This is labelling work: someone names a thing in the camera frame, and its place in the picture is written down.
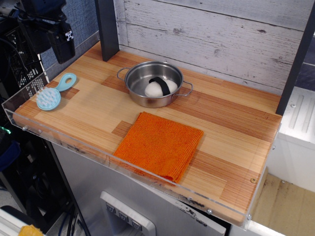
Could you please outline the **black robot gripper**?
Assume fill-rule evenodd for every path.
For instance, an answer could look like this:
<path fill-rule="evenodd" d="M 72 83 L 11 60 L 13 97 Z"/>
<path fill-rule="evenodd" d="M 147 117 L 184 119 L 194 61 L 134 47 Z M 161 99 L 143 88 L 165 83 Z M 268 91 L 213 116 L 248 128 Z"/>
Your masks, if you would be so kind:
<path fill-rule="evenodd" d="M 59 64 L 75 56 L 74 35 L 62 12 L 64 0 L 23 0 L 18 23 L 35 53 L 52 48 Z"/>

